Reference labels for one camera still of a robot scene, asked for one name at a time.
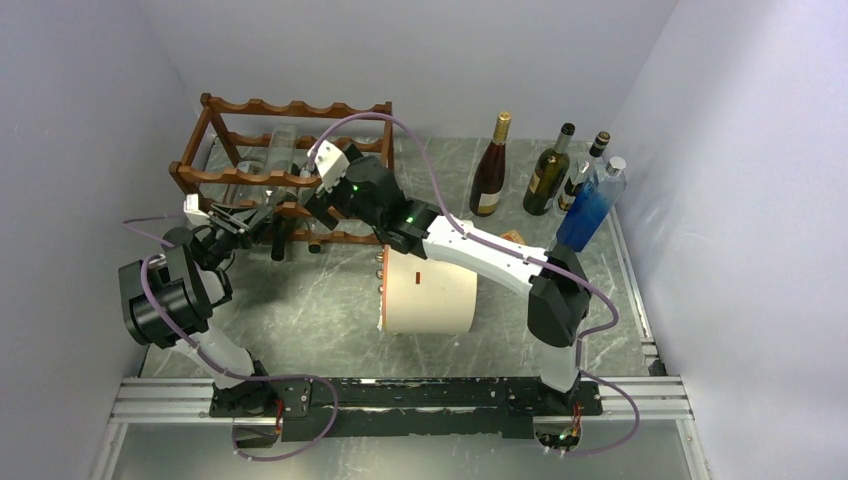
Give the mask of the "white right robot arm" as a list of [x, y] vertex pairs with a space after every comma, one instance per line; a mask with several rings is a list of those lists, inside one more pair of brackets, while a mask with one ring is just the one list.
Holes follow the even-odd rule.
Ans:
[[540, 402], [553, 414], [576, 403], [577, 333], [591, 294], [571, 250], [522, 246], [461, 224], [435, 205], [406, 196], [394, 173], [374, 156], [346, 154], [325, 142], [309, 158], [321, 184], [305, 207], [327, 228], [335, 228], [339, 218], [356, 218], [400, 254], [457, 265], [525, 297], [527, 328], [544, 346]]

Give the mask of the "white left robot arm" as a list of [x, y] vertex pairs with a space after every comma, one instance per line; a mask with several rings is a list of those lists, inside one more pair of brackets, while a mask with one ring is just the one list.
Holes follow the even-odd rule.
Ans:
[[161, 253], [119, 268], [123, 321], [142, 346], [180, 353], [213, 379], [213, 414], [281, 412], [277, 388], [249, 351], [211, 318], [232, 299], [226, 262], [256, 244], [271, 225], [272, 207], [215, 206], [205, 212], [195, 194], [183, 203], [186, 225], [156, 237]]

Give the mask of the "black capped bottle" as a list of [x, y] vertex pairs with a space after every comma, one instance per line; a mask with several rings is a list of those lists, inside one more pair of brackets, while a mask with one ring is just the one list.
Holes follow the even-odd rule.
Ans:
[[289, 236], [296, 230], [299, 218], [288, 214], [275, 213], [272, 219], [271, 259], [281, 262], [286, 257], [286, 245]]

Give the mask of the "dark bottle white label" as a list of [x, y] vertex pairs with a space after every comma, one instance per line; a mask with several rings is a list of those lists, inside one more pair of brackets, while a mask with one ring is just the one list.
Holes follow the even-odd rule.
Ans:
[[511, 120], [507, 111], [498, 114], [492, 138], [475, 170], [469, 208], [476, 216], [490, 216], [497, 209], [505, 179], [506, 140]]

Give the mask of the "blue boxed bottle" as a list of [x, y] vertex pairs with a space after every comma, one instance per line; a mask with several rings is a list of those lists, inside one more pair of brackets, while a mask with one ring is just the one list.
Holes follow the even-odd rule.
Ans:
[[611, 157], [603, 165], [590, 163], [575, 200], [562, 220], [556, 240], [581, 252], [626, 188], [626, 160]]

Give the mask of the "dark green wine bottle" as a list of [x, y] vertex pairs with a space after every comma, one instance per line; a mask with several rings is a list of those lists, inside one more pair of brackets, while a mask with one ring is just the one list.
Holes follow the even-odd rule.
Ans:
[[551, 208], [553, 197], [570, 165], [567, 148], [575, 130], [573, 123], [564, 123], [554, 145], [545, 149], [536, 160], [522, 200], [528, 214], [541, 216]]

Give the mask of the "clear glass liquor bottle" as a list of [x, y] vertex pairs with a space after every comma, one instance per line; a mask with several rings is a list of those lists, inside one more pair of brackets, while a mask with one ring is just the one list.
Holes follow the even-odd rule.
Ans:
[[598, 158], [602, 156], [611, 140], [608, 131], [600, 131], [591, 145], [582, 147], [578, 155], [571, 160], [565, 180], [556, 198], [555, 206], [560, 213], [567, 213], [579, 193], [583, 183], [591, 175]]

